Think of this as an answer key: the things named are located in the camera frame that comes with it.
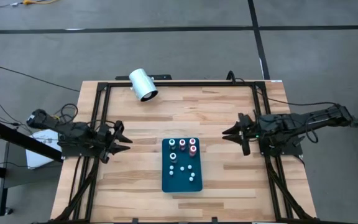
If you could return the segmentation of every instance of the gray floor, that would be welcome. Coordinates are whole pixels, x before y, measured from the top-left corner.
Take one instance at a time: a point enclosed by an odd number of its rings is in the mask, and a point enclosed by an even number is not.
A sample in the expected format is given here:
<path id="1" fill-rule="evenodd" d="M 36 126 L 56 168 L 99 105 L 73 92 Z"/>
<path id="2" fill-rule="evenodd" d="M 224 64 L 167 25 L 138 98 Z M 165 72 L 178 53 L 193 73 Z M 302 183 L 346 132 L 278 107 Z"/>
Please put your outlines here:
<path id="1" fill-rule="evenodd" d="M 0 0 L 0 4 L 11 2 Z M 260 26 L 358 25 L 358 1 L 256 0 Z M 61 0 L 0 9 L 0 29 L 150 26 L 249 26 L 247 1 Z M 264 31 L 271 79 L 283 80 L 289 101 L 335 101 L 358 116 L 358 30 Z M 112 80 L 143 67 L 175 79 L 261 79 L 252 31 L 125 34 L 0 34 L 7 68 L 79 89 L 83 80 Z M 78 94 L 0 71 L 0 103 L 24 121 L 36 108 L 56 111 Z M 291 106 L 294 112 L 320 107 Z M 303 142 L 318 216 L 358 222 L 358 129 L 326 128 L 319 143 Z M 49 218 L 57 179 L 9 191 L 16 212 L 0 223 Z"/>

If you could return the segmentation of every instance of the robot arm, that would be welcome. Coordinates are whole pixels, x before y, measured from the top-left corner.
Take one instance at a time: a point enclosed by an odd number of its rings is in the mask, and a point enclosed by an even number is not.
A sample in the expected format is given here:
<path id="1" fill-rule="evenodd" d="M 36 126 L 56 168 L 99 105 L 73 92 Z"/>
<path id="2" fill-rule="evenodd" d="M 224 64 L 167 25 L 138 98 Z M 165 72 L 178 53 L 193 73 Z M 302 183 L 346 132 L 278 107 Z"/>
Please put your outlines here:
<path id="1" fill-rule="evenodd" d="M 98 155 L 101 162 L 107 163 L 108 154 L 130 149 L 128 146 L 121 146 L 115 143 L 120 142 L 132 143 L 132 141 L 122 135 L 124 125 L 122 121 L 114 123 L 113 130 L 107 124 L 102 124 L 98 131 L 91 129 L 88 123 L 84 122 L 62 122 L 59 119 L 50 116 L 44 110 L 35 110 L 27 119 L 27 125 L 37 129 L 51 129 L 59 133 L 58 145 L 65 148 L 87 148 Z"/>
<path id="2" fill-rule="evenodd" d="M 247 156 L 250 154 L 251 139 L 268 139 L 271 146 L 280 147 L 287 144 L 293 136 L 314 132 L 325 126 L 349 126 L 352 120 L 346 107 L 341 105 L 305 114 L 266 114 L 256 117 L 256 122 L 249 115 L 239 113 L 239 121 L 222 134 L 225 134 L 223 139 L 240 144 Z"/>

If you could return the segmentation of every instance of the wooden table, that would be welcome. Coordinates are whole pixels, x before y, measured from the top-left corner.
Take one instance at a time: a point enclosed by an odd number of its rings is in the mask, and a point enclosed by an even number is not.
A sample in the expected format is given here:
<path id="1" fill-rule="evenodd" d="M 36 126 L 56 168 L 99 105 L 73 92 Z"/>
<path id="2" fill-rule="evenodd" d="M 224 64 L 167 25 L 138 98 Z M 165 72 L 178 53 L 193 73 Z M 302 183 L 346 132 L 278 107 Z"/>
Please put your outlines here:
<path id="1" fill-rule="evenodd" d="M 76 121 L 91 120 L 97 84 L 83 82 Z M 267 81 L 266 86 L 268 97 L 287 100 L 283 83 Z M 152 101 L 141 103 L 128 87 L 112 88 L 107 120 L 123 120 L 124 135 L 134 143 L 131 150 L 110 156 L 108 164 L 100 165 L 91 221 L 131 222 L 139 218 L 141 222 L 210 222 L 211 217 L 221 222 L 275 220 L 258 144 L 251 142 L 251 155 L 243 156 L 238 144 L 221 139 L 222 131 L 235 123 L 238 112 L 253 114 L 251 89 L 206 86 L 158 90 Z M 272 113 L 290 112 L 283 103 L 270 101 L 270 107 Z M 166 194 L 161 190 L 162 139 L 180 137 L 200 139 L 201 192 Z M 293 156 L 282 156 L 282 160 L 288 189 L 305 211 L 315 216 L 305 168 Z M 75 164 L 76 158 L 63 164 L 51 218 L 67 206 Z M 278 198 L 285 217 L 279 190 Z M 80 217 L 85 205 L 83 200 Z"/>

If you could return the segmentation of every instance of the cable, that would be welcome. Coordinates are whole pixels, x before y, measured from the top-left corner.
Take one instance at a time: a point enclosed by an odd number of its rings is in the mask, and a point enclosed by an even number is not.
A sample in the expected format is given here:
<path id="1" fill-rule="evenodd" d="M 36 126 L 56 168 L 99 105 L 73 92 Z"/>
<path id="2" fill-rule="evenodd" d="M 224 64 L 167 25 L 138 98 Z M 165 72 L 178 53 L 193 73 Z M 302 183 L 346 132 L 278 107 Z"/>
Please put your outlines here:
<path id="1" fill-rule="evenodd" d="M 20 121 L 14 119 L 8 112 L 6 112 L 6 110 L 2 107 L 2 105 L 0 105 L 0 108 L 8 115 L 8 117 L 10 117 L 12 120 L 18 122 L 19 124 L 23 124 Z"/>
<path id="2" fill-rule="evenodd" d="M 5 5 L 2 5 L 2 6 L 0 6 L 0 7 L 6 7 L 6 6 L 16 7 L 16 6 L 18 6 L 18 5 L 19 5 L 19 3 L 18 3 L 18 2 L 15 2 L 15 3 L 11 3 L 11 4 L 5 4 Z"/>
<path id="3" fill-rule="evenodd" d="M 90 123 L 92 123 L 93 121 L 95 121 L 95 122 L 100 122 L 100 121 L 102 121 L 102 119 L 96 119 L 96 120 L 88 121 L 86 124 L 90 124 Z M 106 122 L 106 123 L 111 123 L 111 124 L 115 124 L 115 122 L 112 122 L 112 121 L 104 121 L 104 122 Z"/>
<path id="4" fill-rule="evenodd" d="M 308 130 L 308 124 L 309 124 L 309 120 L 312 119 L 312 118 L 316 118 L 318 116 L 324 116 L 324 115 L 328 115 L 328 113 L 325 113 L 325 114 L 320 114 L 320 115 L 315 115 L 315 116 L 310 116 L 308 119 L 306 119 L 305 121 L 305 133 L 306 133 L 306 137 L 309 139 L 309 141 L 311 141 L 312 143 L 317 143 L 318 142 L 318 136 L 317 136 L 317 133 L 316 131 L 314 131 L 314 129 L 311 129 L 311 130 Z M 309 136 L 309 132 L 312 132 L 313 135 L 314 135 L 314 139 L 312 139 L 310 136 Z"/>
<path id="5" fill-rule="evenodd" d="M 76 179 L 76 176 L 77 176 L 78 164 L 80 164 L 80 160 L 81 160 L 81 156 L 78 157 L 77 163 L 75 164 L 74 177 L 73 177 L 73 183 L 71 184 L 69 201 L 71 201 L 71 198 L 73 196 L 73 189 L 74 189 L 75 179 Z"/>
<path id="6" fill-rule="evenodd" d="M 65 114 L 63 112 L 68 106 L 74 107 L 74 109 L 75 109 L 74 116 L 70 116 L 69 114 Z M 63 119 L 65 121 L 64 123 L 59 124 L 59 125 L 64 125 L 69 122 L 72 122 L 75 119 L 75 117 L 77 117 L 77 115 L 78 115 L 78 107 L 73 103 L 67 103 L 67 104 L 63 105 L 62 108 L 60 108 L 60 110 L 58 110 L 57 112 L 59 112 L 59 111 L 60 111 L 60 115 L 61 115 L 61 116 L 59 116 L 59 119 Z"/>
<path id="7" fill-rule="evenodd" d="M 28 5 L 28 4 L 50 4 L 50 3 L 54 3 L 57 0 L 51 0 L 51 1 L 30 1 L 30 0 L 24 0 L 23 4 Z"/>
<path id="8" fill-rule="evenodd" d="M 75 91 L 75 92 L 80 92 L 79 90 L 75 90 L 75 89 L 68 88 L 68 87 L 65 87 L 65 86 L 62 86 L 62 85 L 58 85 L 58 84 L 55 84 L 55 83 L 52 83 L 52 82 L 48 82 L 48 81 L 42 80 L 42 79 L 40 79 L 40 78 L 35 78 L 35 77 L 31 76 L 31 75 L 27 75 L 27 74 L 24 74 L 24 73 L 22 73 L 22 72 L 17 72 L 17 71 L 15 71 L 15 70 L 11 70 L 11 69 L 4 68 L 4 67 L 1 67 L 1 66 L 0 66 L 0 68 L 1 68 L 1 69 L 4 69 L 4 70 L 7 70 L 7 71 L 10 71 L 10 72 L 17 73 L 17 74 L 19 74 L 19 75 L 24 75 L 25 77 L 33 78 L 33 79 L 35 79 L 35 80 L 38 80 L 38 81 L 41 81 L 41 82 L 44 82 L 44 83 L 48 83 L 48 84 L 51 84 L 51 85 L 54 85 L 54 86 L 57 86 L 57 87 L 60 87 L 60 88 L 64 88 L 64 89 L 66 89 L 66 90 L 71 90 L 71 91 Z"/>
<path id="9" fill-rule="evenodd" d="M 244 81 L 242 78 L 236 78 L 236 80 L 241 80 L 244 84 L 246 83 L 246 81 Z M 276 101 L 276 102 L 279 102 L 279 103 L 285 103 L 285 104 L 288 104 L 288 105 L 294 105 L 294 106 L 313 106 L 313 105 L 324 105 L 324 104 L 330 104 L 330 105 L 337 105 L 337 103 L 334 103 L 334 102 L 317 102 L 317 103 L 289 103 L 289 102 L 285 102 L 285 101 L 281 101 L 281 100 L 275 100 L 275 99 L 271 99 L 269 97 L 267 97 L 269 100 L 272 100 L 272 101 Z"/>
<path id="10" fill-rule="evenodd" d="M 51 140 L 51 141 L 58 141 L 58 139 L 45 139 L 45 138 L 36 138 L 33 135 L 33 132 L 27 127 L 27 125 L 23 124 L 22 122 L 20 122 L 17 119 L 14 119 L 5 109 L 4 107 L 0 104 L 1 109 L 8 115 L 8 117 L 10 117 L 12 120 L 16 121 L 15 123 L 10 123 L 8 122 L 6 119 L 4 119 L 5 121 L 0 120 L 1 123 L 4 124 L 10 124 L 12 126 L 16 126 L 19 128 L 23 128 L 24 130 L 28 131 L 30 133 L 30 135 L 32 136 L 32 138 L 34 139 L 38 139 L 38 140 Z"/>
<path id="11" fill-rule="evenodd" d="M 40 2 L 44 2 L 44 1 L 46 1 L 46 0 L 39 0 L 39 1 L 37 1 L 38 3 L 28 3 L 28 4 L 43 4 L 43 3 L 40 3 Z M 0 6 L 0 8 L 6 7 L 6 6 L 17 7 L 20 4 L 24 4 L 24 1 L 23 2 L 14 2 L 14 3 L 10 3 L 10 4 L 5 4 L 5 5 Z"/>
<path id="12" fill-rule="evenodd" d="M 293 155 L 295 156 L 295 158 L 299 159 L 299 161 L 301 161 L 301 163 L 303 164 L 303 167 L 306 167 L 305 162 L 303 161 L 303 159 L 301 158 L 301 156 L 297 156 L 297 155 Z"/>
<path id="13" fill-rule="evenodd" d="M 7 119 L 5 119 L 5 118 L 3 118 L 3 117 L 1 117 L 1 116 L 0 116 L 0 119 L 3 120 L 3 121 L 5 121 L 5 122 L 9 122 Z"/>
<path id="14" fill-rule="evenodd" d="M 27 167 L 27 168 L 30 168 L 30 169 L 41 169 L 41 168 L 51 168 L 51 167 L 61 167 L 62 165 L 57 165 L 57 166 L 43 166 L 43 167 L 31 167 L 31 166 L 19 166 L 13 162 L 0 162 L 0 165 L 1 164 L 11 164 L 11 165 L 14 165 L 16 167 Z"/>

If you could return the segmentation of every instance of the yellow cable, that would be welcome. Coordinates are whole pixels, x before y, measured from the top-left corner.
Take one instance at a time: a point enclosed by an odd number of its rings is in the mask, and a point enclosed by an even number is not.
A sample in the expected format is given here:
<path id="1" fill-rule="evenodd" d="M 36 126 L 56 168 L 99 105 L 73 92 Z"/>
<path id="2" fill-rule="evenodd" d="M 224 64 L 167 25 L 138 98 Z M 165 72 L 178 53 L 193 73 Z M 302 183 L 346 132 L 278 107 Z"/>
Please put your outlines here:
<path id="1" fill-rule="evenodd" d="M 47 1 L 47 2 L 36 2 L 36 1 L 31 1 L 31 0 L 23 0 L 23 4 L 28 5 L 28 4 L 50 4 L 53 3 L 57 0 L 51 0 L 51 1 Z"/>

